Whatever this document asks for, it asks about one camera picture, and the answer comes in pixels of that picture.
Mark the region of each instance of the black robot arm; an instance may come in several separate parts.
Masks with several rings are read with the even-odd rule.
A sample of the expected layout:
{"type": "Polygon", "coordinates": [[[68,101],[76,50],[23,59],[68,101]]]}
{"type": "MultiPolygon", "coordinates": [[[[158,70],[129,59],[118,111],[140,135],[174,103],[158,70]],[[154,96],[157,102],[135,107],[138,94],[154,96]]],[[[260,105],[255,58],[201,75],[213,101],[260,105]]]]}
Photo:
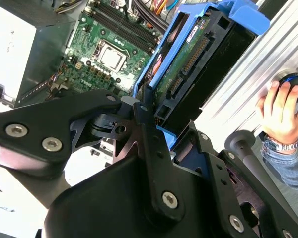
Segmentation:
{"type": "Polygon", "coordinates": [[[54,201],[43,237],[298,237],[237,155],[192,123],[173,163],[148,105],[95,90],[0,113],[0,165],[31,176],[59,176],[72,152],[115,140],[115,163],[54,201]]]}

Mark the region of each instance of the metal screw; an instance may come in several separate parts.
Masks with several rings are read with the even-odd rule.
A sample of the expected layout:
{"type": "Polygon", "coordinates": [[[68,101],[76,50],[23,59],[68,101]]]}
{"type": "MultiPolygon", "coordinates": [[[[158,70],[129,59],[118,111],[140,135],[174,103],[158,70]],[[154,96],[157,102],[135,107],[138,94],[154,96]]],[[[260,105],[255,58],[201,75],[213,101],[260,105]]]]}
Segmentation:
{"type": "Polygon", "coordinates": [[[58,152],[62,148],[62,142],[57,138],[48,137],[43,140],[42,146],[47,151],[58,152]]]}
{"type": "Polygon", "coordinates": [[[162,195],[162,200],[168,208],[175,209],[178,206],[178,200],[175,195],[171,192],[164,192],[162,195]]]}
{"type": "Polygon", "coordinates": [[[253,206],[250,207],[250,211],[257,217],[257,219],[259,219],[259,214],[253,206]]]}
{"type": "Polygon", "coordinates": [[[292,234],[290,234],[289,231],[283,230],[283,233],[285,238],[293,238],[292,234]]]}
{"type": "Polygon", "coordinates": [[[116,101],[116,98],[114,98],[114,97],[111,96],[111,95],[107,95],[107,98],[108,98],[110,101],[113,101],[113,102],[116,101]]]}
{"type": "Polygon", "coordinates": [[[235,159],[235,156],[231,152],[228,152],[227,154],[231,159],[233,159],[233,160],[235,159]]]}
{"type": "Polygon", "coordinates": [[[28,129],[20,124],[11,124],[5,128],[7,135],[12,137],[24,137],[28,133],[28,129]]]}
{"type": "Polygon", "coordinates": [[[204,135],[203,133],[201,133],[201,136],[204,140],[208,140],[209,138],[207,137],[207,135],[204,135]]]}
{"type": "Polygon", "coordinates": [[[244,226],[243,223],[240,221],[240,219],[237,216],[230,215],[229,217],[230,224],[240,233],[244,232],[244,226]]]}
{"type": "Polygon", "coordinates": [[[140,108],[141,108],[142,110],[148,111],[148,109],[147,109],[145,106],[143,106],[143,105],[141,105],[140,108]]]}

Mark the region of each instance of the wristwatch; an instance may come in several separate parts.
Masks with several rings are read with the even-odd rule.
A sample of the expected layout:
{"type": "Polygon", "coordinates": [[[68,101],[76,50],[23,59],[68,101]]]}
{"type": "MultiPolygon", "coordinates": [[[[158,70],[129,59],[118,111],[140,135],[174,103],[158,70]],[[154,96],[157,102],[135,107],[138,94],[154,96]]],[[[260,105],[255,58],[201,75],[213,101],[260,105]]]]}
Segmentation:
{"type": "Polygon", "coordinates": [[[264,141],[264,145],[266,145],[272,151],[289,151],[298,147],[298,141],[293,144],[282,144],[273,138],[267,137],[264,141]]]}

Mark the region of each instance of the green circuit board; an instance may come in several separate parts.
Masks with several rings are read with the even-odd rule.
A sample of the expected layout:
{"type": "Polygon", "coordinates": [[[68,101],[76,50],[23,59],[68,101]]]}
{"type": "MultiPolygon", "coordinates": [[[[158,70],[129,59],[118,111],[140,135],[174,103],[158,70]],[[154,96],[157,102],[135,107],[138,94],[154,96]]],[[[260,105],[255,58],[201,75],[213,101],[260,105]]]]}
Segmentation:
{"type": "Polygon", "coordinates": [[[171,66],[166,71],[155,89],[153,94],[154,106],[158,105],[165,98],[165,95],[168,91],[173,91],[174,93],[176,88],[181,83],[181,80],[177,78],[180,70],[188,70],[196,60],[194,57],[198,56],[199,50],[205,47],[205,45],[208,43],[208,39],[206,37],[203,41],[199,42],[199,40],[201,39],[204,29],[209,21],[210,20],[208,17],[201,17],[189,33],[186,41],[184,41],[171,66]],[[196,54],[190,57],[192,50],[195,50],[196,54]]]}
{"type": "Polygon", "coordinates": [[[82,14],[58,83],[79,93],[103,88],[129,95],[149,59],[148,52],[82,14]]]}

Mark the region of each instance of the white surface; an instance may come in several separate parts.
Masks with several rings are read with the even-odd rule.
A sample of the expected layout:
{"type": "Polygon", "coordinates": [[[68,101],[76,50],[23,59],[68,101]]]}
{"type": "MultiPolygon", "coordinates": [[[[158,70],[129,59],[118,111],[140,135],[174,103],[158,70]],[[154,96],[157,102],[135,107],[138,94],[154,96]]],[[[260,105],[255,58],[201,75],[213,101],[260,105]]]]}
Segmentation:
{"type": "Polygon", "coordinates": [[[102,171],[105,164],[113,163],[113,158],[98,151],[99,156],[92,155],[92,147],[84,147],[73,153],[65,167],[65,180],[70,186],[74,186],[83,180],[102,171]]]}
{"type": "Polygon", "coordinates": [[[36,29],[0,7],[0,84],[16,98],[36,29]]]}
{"type": "Polygon", "coordinates": [[[17,238],[34,238],[47,209],[6,169],[0,167],[0,232],[17,238]]]}

